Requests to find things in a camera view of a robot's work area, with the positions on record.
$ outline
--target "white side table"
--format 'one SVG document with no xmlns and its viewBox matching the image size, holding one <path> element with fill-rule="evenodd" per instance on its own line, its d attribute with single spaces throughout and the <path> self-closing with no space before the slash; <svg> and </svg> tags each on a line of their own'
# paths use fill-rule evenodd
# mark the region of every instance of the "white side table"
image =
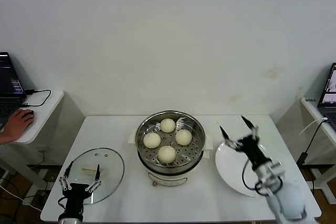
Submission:
<svg viewBox="0 0 336 224">
<path fill-rule="evenodd" d="M 314 120 L 320 119 L 323 117 L 321 112 L 318 110 L 319 100 L 315 98 L 301 98 L 301 103 L 308 110 Z M 328 124 L 323 123 L 321 125 L 321 129 L 324 131 L 328 139 L 336 146 L 336 132 L 335 130 Z M 335 195 L 332 193 L 328 186 L 328 182 L 336 177 L 336 165 L 332 166 L 325 173 L 321 174 L 318 169 L 311 169 L 311 172 L 315 176 L 314 187 L 315 189 L 321 189 L 329 204 L 336 204 Z M 310 189 L 312 189 L 312 182 L 307 182 Z"/>
<path fill-rule="evenodd" d="M 28 102 L 28 104 L 41 104 L 46 98 L 47 94 L 47 92 L 34 93 L 30 95 L 25 102 Z M 40 176 L 34 173 L 28 166 L 26 166 L 24 158 L 17 155 L 16 151 L 13 149 L 13 145 L 29 144 L 34 141 L 63 96 L 64 92 L 62 90 L 52 90 L 51 96 L 43 106 L 25 108 L 34 110 L 34 115 L 36 116 L 35 121 L 28 126 L 27 130 L 17 141 L 13 142 L 12 144 L 0 145 L 0 159 L 2 159 L 5 163 L 22 174 L 40 189 L 45 189 L 47 183 Z"/>
</svg>

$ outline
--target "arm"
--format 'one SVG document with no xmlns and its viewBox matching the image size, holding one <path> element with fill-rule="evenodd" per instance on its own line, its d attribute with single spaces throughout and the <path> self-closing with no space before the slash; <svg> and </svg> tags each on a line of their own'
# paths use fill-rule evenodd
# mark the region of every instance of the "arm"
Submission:
<svg viewBox="0 0 336 224">
<path fill-rule="evenodd" d="M 34 115 L 25 116 L 29 112 L 31 110 L 17 110 L 9 117 L 4 131 L 0 133 L 0 144 L 18 140 L 27 126 L 34 121 Z"/>
</svg>

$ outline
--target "table leg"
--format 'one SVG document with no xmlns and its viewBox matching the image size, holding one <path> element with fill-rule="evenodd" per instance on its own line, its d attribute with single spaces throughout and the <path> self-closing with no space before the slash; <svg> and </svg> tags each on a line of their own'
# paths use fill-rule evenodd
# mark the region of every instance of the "table leg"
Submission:
<svg viewBox="0 0 336 224">
<path fill-rule="evenodd" d="M 0 167 L 3 170 L 7 170 L 9 172 L 9 174 L 11 174 L 11 175 L 15 175 L 16 174 L 15 169 L 13 169 L 10 165 L 8 165 L 6 162 L 4 162 L 1 159 L 0 159 Z"/>
<path fill-rule="evenodd" d="M 311 169 L 311 172 L 314 174 L 316 178 L 314 180 L 315 189 L 322 190 L 328 203 L 331 205 L 335 205 L 336 204 L 335 195 L 332 193 L 327 183 L 336 177 L 336 165 L 332 166 L 329 170 L 327 170 L 323 174 L 321 174 L 318 169 Z M 309 188 L 312 189 L 312 182 L 307 182 L 307 184 Z"/>
<path fill-rule="evenodd" d="M 336 177 L 336 165 L 332 166 L 329 170 L 323 173 L 320 177 L 316 178 L 315 185 L 321 186 L 322 183 L 329 182 Z"/>
<path fill-rule="evenodd" d="M 9 144 L 1 145 L 0 158 L 38 188 L 45 189 L 47 183 L 25 165 L 26 161 L 13 150 L 12 146 Z"/>
</svg>

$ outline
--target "black cable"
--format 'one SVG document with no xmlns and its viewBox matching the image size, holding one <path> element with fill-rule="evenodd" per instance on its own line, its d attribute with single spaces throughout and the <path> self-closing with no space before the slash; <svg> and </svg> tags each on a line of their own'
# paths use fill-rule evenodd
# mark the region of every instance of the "black cable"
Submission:
<svg viewBox="0 0 336 224">
<path fill-rule="evenodd" d="M 250 160 L 247 159 L 247 161 L 246 161 L 246 163 L 245 163 L 245 165 L 244 165 L 243 173 L 242 173 L 242 181 L 243 181 L 244 186 L 245 186 L 247 189 L 249 189 L 249 190 L 251 190 L 251 191 L 255 191 L 254 188 L 249 187 L 248 185 L 246 185 L 246 182 L 245 182 L 245 179 L 244 179 L 245 170 L 246 170 L 246 167 L 247 167 L 247 164 L 248 164 L 249 161 L 250 161 Z"/>
<path fill-rule="evenodd" d="M 320 126 L 321 126 L 322 123 L 324 123 L 324 122 L 329 122 L 329 121 L 328 121 L 328 120 L 324 120 L 324 121 L 320 122 L 319 126 L 317 126 L 317 128 L 316 128 L 316 130 L 315 130 L 315 133 L 314 133 L 313 137 L 312 137 L 311 140 L 310 140 L 310 143 L 309 143 L 309 145 L 308 145 L 306 151 L 305 151 L 305 152 L 302 152 L 301 155 L 300 155 L 300 157 L 299 157 L 299 159 L 296 161 L 296 164 L 297 164 L 297 166 L 298 166 L 299 168 L 301 168 L 302 165 L 305 163 L 305 160 L 306 160 L 306 158 L 308 157 L 308 150 L 309 150 L 309 148 L 310 148 L 310 146 L 311 146 L 311 144 L 312 144 L 312 142 L 313 142 L 313 140 L 314 140 L 314 137 L 315 137 L 316 133 L 318 132 Z"/>
<path fill-rule="evenodd" d="M 276 194 L 278 191 L 280 191 L 282 189 L 283 184 L 284 184 L 284 182 L 282 181 L 282 179 L 279 176 L 278 176 L 278 179 L 280 180 L 280 186 L 275 191 L 272 191 L 273 194 Z M 256 186 L 254 187 L 257 194 L 265 196 L 265 197 L 269 196 L 268 194 L 262 194 L 260 192 L 261 187 L 258 187 L 258 185 L 261 185 L 261 183 L 262 183 L 262 181 L 259 181 L 258 183 L 256 183 Z"/>
<path fill-rule="evenodd" d="M 34 90 L 32 91 L 31 93 L 39 93 L 39 92 L 45 92 L 45 91 L 48 91 L 49 94 L 47 95 L 47 97 L 44 99 L 43 103 L 39 104 L 39 105 L 31 105 L 31 104 L 28 104 L 27 102 L 24 103 L 24 104 L 21 104 L 20 107 L 21 108 L 25 108 L 25 107 L 40 107 L 42 106 L 49 98 L 49 96 L 51 95 L 51 90 L 50 89 L 43 89 L 43 90 Z"/>
<path fill-rule="evenodd" d="M 29 190 L 30 190 L 30 186 L 27 188 L 27 190 L 23 193 L 23 196 L 25 196 L 25 195 L 27 195 L 27 193 L 29 192 Z M 37 194 L 35 194 L 35 195 L 32 195 L 32 196 L 28 196 L 28 197 L 24 197 L 24 198 L 22 198 L 22 199 L 26 199 L 26 198 L 31 198 L 31 197 L 36 197 L 37 196 Z M 18 204 L 17 204 L 17 207 L 16 207 L 16 209 L 15 209 L 15 212 L 14 212 L 14 214 L 13 214 L 13 219 L 14 219 L 14 221 L 16 220 L 16 215 L 17 215 L 17 213 L 18 213 L 18 211 L 19 211 L 19 209 L 20 209 L 20 206 L 22 205 L 22 201 L 21 200 L 19 200 L 19 202 L 18 202 Z"/>
<path fill-rule="evenodd" d="M 45 156 L 44 156 L 44 152 L 42 152 L 42 156 L 43 156 L 43 160 L 40 162 L 40 163 L 38 163 L 37 165 L 34 165 L 32 168 L 30 168 L 30 169 L 34 169 L 34 168 L 36 168 L 37 166 L 39 166 L 40 164 L 42 164 L 44 161 L 45 161 Z"/>
<path fill-rule="evenodd" d="M 313 183 L 313 196 L 315 197 L 315 183 L 314 183 L 314 175 L 313 175 L 313 172 L 311 171 L 311 169 L 309 169 L 309 171 L 310 171 L 310 176 L 311 176 L 311 181 L 312 181 L 312 183 Z"/>
<path fill-rule="evenodd" d="M 16 187 L 10 180 L 8 180 L 8 179 L 6 179 L 6 178 L 0 178 L 0 179 L 3 179 L 4 181 L 10 183 L 10 184 L 15 188 L 18 197 L 20 197 L 19 190 L 17 189 L 17 187 Z M 6 197 L 2 197 L 2 196 L 0 196 L 0 198 L 1 198 L 1 199 L 9 199 L 9 200 L 14 200 L 14 199 L 18 200 L 17 198 L 6 198 Z"/>
<path fill-rule="evenodd" d="M 312 142 L 314 140 L 314 137 L 315 137 L 317 131 L 319 130 L 320 126 L 322 125 L 322 123 L 324 123 L 326 121 L 328 121 L 328 120 L 324 120 L 324 121 L 320 122 L 319 126 L 317 126 L 317 129 L 315 130 L 315 133 L 314 133 L 313 137 L 311 138 L 310 143 L 309 143 L 309 145 L 308 145 L 308 147 L 307 147 L 307 149 L 305 151 L 306 153 L 308 152 L 308 150 L 309 150 L 309 148 L 310 148 L 310 146 L 311 146 L 311 144 L 312 144 Z"/>
<path fill-rule="evenodd" d="M 251 188 L 251 187 L 249 187 L 249 186 L 246 184 L 245 179 L 244 179 L 244 174 L 245 174 L 245 170 L 246 170 L 246 167 L 247 167 L 248 162 L 249 162 L 249 159 L 246 161 L 246 163 L 245 163 L 245 165 L 244 165 L 244 168 L 243 168 L 243 172 L 242 172 L 242 181 L 243 181 L 244 186 L 245 186 L 247 189 L 251 190 L 251 191 L 256 191 L 257 194 L 259 194 L 259 195 L 262 195 L 262 196 L 269 196 L 268 194 L 262 194 L 262 193 L 260 192 L 261 187 L 258 187 L 258 186 L 261 185 L 261 183 L 262 183 L 261 180 L 258 181 L 258 182 L 255 184 L 254 188 Z M 280 180 L 280 186 L 279 186 L 275 191 L 272 192 L 273 194 L 276 194 L 278 191 L 280 191 L 280 190 L 282 189 L 283 184 L 284 184 L 284 182 L 282 181 L 282 179 L 281 179 L 279 176 L 278 176 L 278 179 Z"/>
<path fill-rule="evenodd" d="M 65 206 L 61 203 L 61 201 L 64 200 L 65 198 L 66 198 L 66 197 L 62 197 L 62 198 L 60 198 L 60 199 L 57 201 L 58 205 L 59 205 L 61 208 L 63 208 L 64 210 L 65 210 Z"/>
</svg>

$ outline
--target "power cord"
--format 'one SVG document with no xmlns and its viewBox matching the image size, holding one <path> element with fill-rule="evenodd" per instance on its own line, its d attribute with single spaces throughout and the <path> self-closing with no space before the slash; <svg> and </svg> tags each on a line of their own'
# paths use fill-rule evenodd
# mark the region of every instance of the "power cord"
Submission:
<svg viewBox="0 0 336 224">
<path fill-rule="evenodd" d="M 328 119 L 325 119 L 324 121 L 320 122 L 319 126 L 317 126 L 317 129 L 315 130 L 315 133 L 314 133 L 313 137 L 310 140 L 310 143 L 309 143 L 306 151 L 302 152 L 301 155 L 300 155 L 300 157 L 299 157 L 299 159 L 297 160 L 296 164 L 297 164 L 297 166 L 299 168 L 301 168 L 301 166 L 305 163 L 305 160 L 308 157 L 308 150 L 309 150 L 309 148 L 310 148 L 310 146 L 311 146 L 311 144 L 312 144 L 312 142 L 313 142 L 313 140 L 314 140 L 314 138 L 316 136 L 316 133 L 318 132 L 318 130 L 321 127 L 322 123 L 325 123 L 325 122 L 328 122 Z"/>
<path fill-rule="evenodd" d="M 0 188 L 2 188 L 3 190 L 5 190 L 7 193 L 9 193 L 10 195 L 12 195 L 13 197 L 15 197 L 15 198 L 21 200 L 22 202 L 25 201 L 24 199 L 21 199 L 20 197 L 18 197 L 18 196 L 16 196 L 16 195 L 12 194 L 10 191 L 7 191 L 7 189 L 5 189 L 2 185 L 0 185 Z M 32 208 L 34 208 L 34 209 L 36 209 L 36 210 L 42 212 L 41 209 L 38 209 L 37 207 L 34 207 L 34 206 L 32 206 L 31 204 L 28 204 L 28 206 L 30 206 L 30 207 L 32 207 Z"/>
<path fill-rule="evenodd" d="M 16 185 L 14 185 L 14 183 L 12 183 L 10 180 L 6 179 L 6 178 L 0 178 L 0 179 L 3 179 L 4 181 L 10 183 L 16 190 L 18 196 L 20 197 L 20 193 L 19 193 L 19 190 L 17 189 Z M 9 199 L 9 200 L 17 200 L 17 198 L 6 198 L 6 197 L 3 197 L 3 196 L 0 196 L 1 199 Z"/>
<path fill-rule="evenodd" d="M 45 91 L 48 91 L 49 94 L 47 95 L 47 97 L 45 98 L 45 100 L 43 101 L 43 103 L 39 104 L 39 105 L 31 105 L 31 104 L 28 104 L 27 102 L 24 103 L 24 104 L 21 104 L 20 107 L 21 108 L 26 108 L 26 107 L 40 107 L 42 106 L 47 100 L 48 98 L 51 96 L 51 90 L 50 89 L 43 89 L 43 90 L 34 90 L 34 89 L 28 89 L 28 90 L 25 90 L 25 93 L 27 95 L 30 95 L 30 94 L 34 94 L 34 93 L 39 93 L 39 92 L 45 92 Z"/>
<path fill-rule="evenodd" d="M 263 194 L 263 193 L 260 192 L 261 189 L 262 189 L 262 183 L 263 183 L 261 180 L 259 180 L 259 181 L 255 184 L 254 188 L 249 187 L 249 186 L 246 184 L 245 179 L 244 179 L 244 174 L 245 174 L 245 170 L 246 170 L 246 167 L 247 167 L 248 162 L 249 162 L 249 159 L 246 161 L 246 163 L 245 163 L 245 165 L 244 165 L 244 168 L 243 168 L 243 172 L 242 172 L 242 181 L 243 181 L 244 186 L 245 186 L 247 189 L 251 190 L 251 191 L 256 191 L 256 193 L 259 194 L 259 195 L 262 195 L 262 196 L 269 196 L 268 194 Z M 279 181 L 280 181 L 280 185 L 279 185 L 279 187 L 278 187 L 275 191 L 272 191 L 273 194 L 276 194 L 278 191 L 280 191 L 280 190 L 282 189 L 283 184 L 284 184 L 283 181 L 282 181 L 282 179 L 281 179 L 279 176 L 278 176 L 278 179 L 279 179 Z"/>
</svg>

